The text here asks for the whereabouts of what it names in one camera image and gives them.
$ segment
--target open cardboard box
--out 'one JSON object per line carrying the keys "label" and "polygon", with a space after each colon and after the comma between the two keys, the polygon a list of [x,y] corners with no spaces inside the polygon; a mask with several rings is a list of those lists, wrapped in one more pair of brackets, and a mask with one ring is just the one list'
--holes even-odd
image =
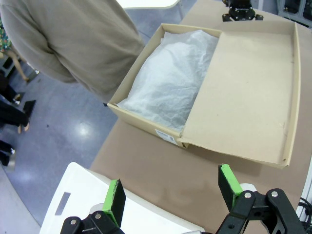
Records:
{"label": "open cardboard box", "polygon": [[[187,148],[212,151],[283,168],[291,160],[300,99],[300,56],[294,22],[230,22],[224,30],[162,24],[108,106],[122,120]],[[182,132],[122,110],[146,58],[165,31],[195,30],[219,42]]]}

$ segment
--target brown table surface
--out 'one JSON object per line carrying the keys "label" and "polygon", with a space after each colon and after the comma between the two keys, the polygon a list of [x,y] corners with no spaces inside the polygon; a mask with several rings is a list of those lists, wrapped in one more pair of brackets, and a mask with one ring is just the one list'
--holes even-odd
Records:
{"label": "brown table surface", "polygon": [[[222,28],[220,2],[198,0],[181,24]],[[285,20],[259,12],[264,20]],[[251,183],[263,194],[281,188],[297,207],[312,153],[312,34],[299,26],[301,99],[297,133],[289,167],[276,169],[196,146],[178,148],[118,120],[91,170],[120,178],[124,187],[147,201],[215,233],[228,213],[218,187],[218,165],[229,163],[240,183]],[[245,233],[266,233],[259,222]]]}

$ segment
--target black pants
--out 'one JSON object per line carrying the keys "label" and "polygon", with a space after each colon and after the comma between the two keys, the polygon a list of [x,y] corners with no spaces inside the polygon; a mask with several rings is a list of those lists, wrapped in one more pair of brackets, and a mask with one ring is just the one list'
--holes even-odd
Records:
{"label": "black pants", "polygon": [[4,98],[7,99],[9,102],[13,102],[13,99],[15,98],[16,94],[17,93],[10,85],[7,85],[6,89],[0,92],[0,95],[4,96]]}
{"label": "black pants", "polygon": [[[0,140],[0,150],[1,151],[11,153],[11,149],[13,149],[12,145]],[[1,151],[0,151],[0,161],[3,164],[3,166],[7,166],[9,164],[10,157]]]}
{"label": "black pants", "polygon": [[27,126],[28,117],[15,107],[0,101],[0,122],[15,126]]}

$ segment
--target person's arm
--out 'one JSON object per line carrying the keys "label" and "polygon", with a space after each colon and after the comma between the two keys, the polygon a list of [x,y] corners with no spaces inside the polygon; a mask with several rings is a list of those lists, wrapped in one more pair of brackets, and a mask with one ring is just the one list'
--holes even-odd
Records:
{"label": "person's arm", "polygon": [[76,80],[60,63],[48,41],[38,29],[27,9],[0,6],[6,33],[18,52],[36,69],[51,78],[71,83]]}

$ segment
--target metal frame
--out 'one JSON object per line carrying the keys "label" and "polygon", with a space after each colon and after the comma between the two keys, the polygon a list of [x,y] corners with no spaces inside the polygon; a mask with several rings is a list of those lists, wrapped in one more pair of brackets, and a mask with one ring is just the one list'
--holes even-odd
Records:
{"label": "metal frame", "polygon": [[285,1],[286,0],[277,0],[278,15],[281,17],[285,17],[287,19],[290,19],[290,20],[294,20],[294,21],[303,23],[305,25],[308,25],[309,28],[311,28],[312,27],[312,21],[303,17],[303,12],[304,12],[304,8],[306,6],[307,0],[301,0],[300,1],[298,12],[295,14],[284,11]]}

